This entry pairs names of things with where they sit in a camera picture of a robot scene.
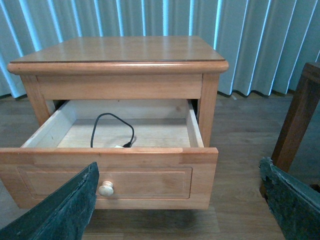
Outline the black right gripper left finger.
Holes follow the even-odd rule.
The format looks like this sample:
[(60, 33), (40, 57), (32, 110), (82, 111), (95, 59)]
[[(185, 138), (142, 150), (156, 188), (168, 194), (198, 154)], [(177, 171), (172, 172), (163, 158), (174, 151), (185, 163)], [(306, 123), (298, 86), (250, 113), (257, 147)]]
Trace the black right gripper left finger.
[(2, 240), (80, 240), (96, 205), (99, 169), (92, 162), (0, 230)]

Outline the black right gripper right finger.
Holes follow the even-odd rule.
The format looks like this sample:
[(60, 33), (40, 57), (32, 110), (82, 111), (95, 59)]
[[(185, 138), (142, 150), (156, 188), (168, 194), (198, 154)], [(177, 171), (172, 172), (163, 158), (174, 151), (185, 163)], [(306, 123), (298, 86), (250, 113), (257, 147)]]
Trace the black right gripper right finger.
[(320, 238), (320, 193), (279, 169), (269, 157), (259, 164), (270, 212), (287, 240)]

